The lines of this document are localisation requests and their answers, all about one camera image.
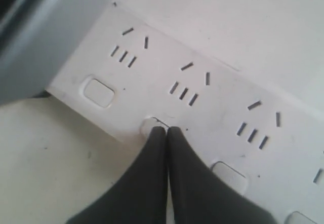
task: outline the white floor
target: white floor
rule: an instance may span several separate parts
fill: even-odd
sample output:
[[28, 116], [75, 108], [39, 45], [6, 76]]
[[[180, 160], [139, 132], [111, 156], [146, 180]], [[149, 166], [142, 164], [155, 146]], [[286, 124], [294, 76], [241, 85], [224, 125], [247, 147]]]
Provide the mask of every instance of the white floor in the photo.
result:
[[65, 223], [111, 187], [141, 149], [55, 98], [2, 106], [0, 118], [0, 223]]

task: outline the white plastic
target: white plastic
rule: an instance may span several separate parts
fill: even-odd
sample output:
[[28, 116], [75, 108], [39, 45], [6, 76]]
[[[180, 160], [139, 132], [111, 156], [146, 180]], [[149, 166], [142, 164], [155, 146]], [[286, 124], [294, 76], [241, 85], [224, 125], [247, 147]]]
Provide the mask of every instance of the white plastic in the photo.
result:
[[[220, 1], [225, 7], [219, 7]], [[316, 74], [308, 70], [317, 62], [294, 66], [292, 60], [320, 51], [297, 50], [296, 38], [285, 36], [286, 26], [275, 32], [261, 27], [265, 21], [252, 19], [263, 12], [256, 1], [240, 0], [250, 4], [246, 7], [237, 0], [112, 0], [49, 91], [129, 144], [145, 141], [147, 127], [154, 125], [148, 119], [179, 126], [208, 166], [223, 162], [240, 173], [242, 184], [230, 185], [279, 223], [287, 223], [294, 212], [322, 223], [324, 114], [319, 83], [324, 77], [318, 76], [320, 69]], [[279, 1], [283, 6], [296, 2]], [[267, 4], [264, 14], [286, 17]], [[307, 5], [300, 7], [301, 13], [308, 12]], [[234, 15], [241, 8], [249, 10], [251, 20], [243, 11]], [[287, 30], [306, 32], [303, 25]], [[226, 35], [224, 30], [230, 29], [231, 36]], [[218, 46], [220, 41], [226, 48]], [[283, 50], [289, 42], [294, 43], [291, 50]], [[226, 59], [216, 59], [217, 54]], [[262, 60], [267, 54], [271, 59]], [[302, 87], [298, 77], [314, 80]], [[115, 92], [108, 108], [85, 100], [84, 87], [92, 79]], [[233, 179], [231, 174], [226, 179], [222, 171], [225, 182]]]

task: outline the white power strip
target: white power strip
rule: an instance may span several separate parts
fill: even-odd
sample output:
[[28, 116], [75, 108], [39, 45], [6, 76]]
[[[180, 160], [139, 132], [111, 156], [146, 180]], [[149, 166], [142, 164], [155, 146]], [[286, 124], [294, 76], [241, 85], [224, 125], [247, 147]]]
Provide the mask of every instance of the white power strip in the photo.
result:
[[118, 3], [48, 91], [125, 143], [179, 126], [221, 179], [279, 223], [324, 222], [324, 123]]

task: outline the outlet slot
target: outlet slot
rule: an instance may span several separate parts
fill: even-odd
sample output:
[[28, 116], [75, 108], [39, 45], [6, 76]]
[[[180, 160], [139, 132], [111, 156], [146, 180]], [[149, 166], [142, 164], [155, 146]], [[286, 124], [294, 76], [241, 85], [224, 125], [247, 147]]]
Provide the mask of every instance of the outlet slot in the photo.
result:
[[124, 54], [122, 55], [122, 57], [119, 60], [120, 63], [123, 62], [123, 60], [126, 58], [127, 54], [128, 54], [128, 51], [125, 51]]
[[281, 127], [281, 114], [278, 111], [275, 113], [275, 120], [277, 127]]
[[128, 68], [132, 67], [133, 63], [136, 61], [137, 57], [134, 56], [130, 64], [128, 65]]
[[130, 28], [128, 30], [125, 30], [122, 35], [127, 35], [128, 33], [132, 32], [134, 30], [134, 28]]
[[179, 99], [182, 100], [182, 99], [186, 96], [187, 92], [188, 92], [188, 88], [185, 88], [185, 89], [183, 90], [181, 96], [179, 97]]
[[241, 127], [239, 128], [238, 132], [236, 133], [238, 136], [241, 136], [241, 134], [243, 133], [245, 127], [247, 126], [247, 123], [243, 122]]
[[261, 145], [259, 146], [259, 149], [260, 149], [260, 150], [263, 149], [263, 147], [264, 147], [265, 144], [267, 143], [268, 139], [269, 139], [268, 136], [265, 136], [265, 137], [263, 138], [263, 141], [261, 142]]
[[188, 68], [190, 68], [190, 67], [193, 67], [193, 62], [187, 64], [187, 65], [184, 66], [184, 67], [182, 67], [181, 70], [184, 71], [184, 70], [186, 70], [186, 69], [188, 69]]
[[253, 131], [252, 131], [252, 133], [251, 133], [251, 135], [249, 136], [249, 138], [248, 138], [248, 143], [252, 143], [252, 141], [253, 141], [253, 139], [254, 139], [254, 137], [255, 137], [255, 135], [258, 133], [258, 130], [257, 129], [254, 129]]
[[320, 169], [318, 170], [318, 172], [317, 172], [317, 174], [316, 174], [314, 180], [313, 180], [313, 183], [318, 184], [318, 182], [319, 182], [319, 180], [321, 179], [322, 175], [323, 175], [323, 169], [320, 168]]
[[148, 49], [148, 36], [145, 38], [144, 48]]
[[248, 110], [251, 111], [252, 109], [255, 109], [258, 106], [261, 106], [262, 102], [261, 101], [257, 101], [255, 103], [253, 103], [252, 105], [248, 106]]
[[206, 73], [206, 86], [209, 86], [211, 84], [211, 73]]
[[171, 90], [169, 92], [171, 95], [176, 91], [178, 85], [179, 85], [179, 82], [174, 83], [173, 87], [171, 88]]
[[198, 98], [198, 94], [195, 94], [194, 96], [193, 96], [193, 98], [191, 99], [191, 101], [189, 102], [189, 106], [192, 106], [193, 104], [194, 104], [194, 102], [197, 100], [197, 98]]
[[110, 56], [113, 57], [116, 54], [116, 52], [118, 51], [118, 49], [119, 49], [119, 46], [116, 46]]

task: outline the electrical outlet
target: electrical outlet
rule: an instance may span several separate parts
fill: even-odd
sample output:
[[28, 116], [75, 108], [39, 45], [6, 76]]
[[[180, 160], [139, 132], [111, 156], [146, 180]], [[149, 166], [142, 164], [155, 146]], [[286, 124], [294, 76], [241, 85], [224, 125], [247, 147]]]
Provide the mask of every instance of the electrical outlet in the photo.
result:
[[[300, 211], [320, 219], [324, 184], [314, 169], [324, 122], [117, 4], [102, 14], [48, 90], [125, 143], [144, 143], [156, 123], [178, 126], [205, 164], [222, 162], [244, 173], [246, 187], [238, 191], [271, 209], [279, 223], [292, 208], [300, 210], [301, 200]], [[86, 98], [89, 79], [114, 92], [109, 106]], [[222, 169], [225, 180], [233, 179]]]

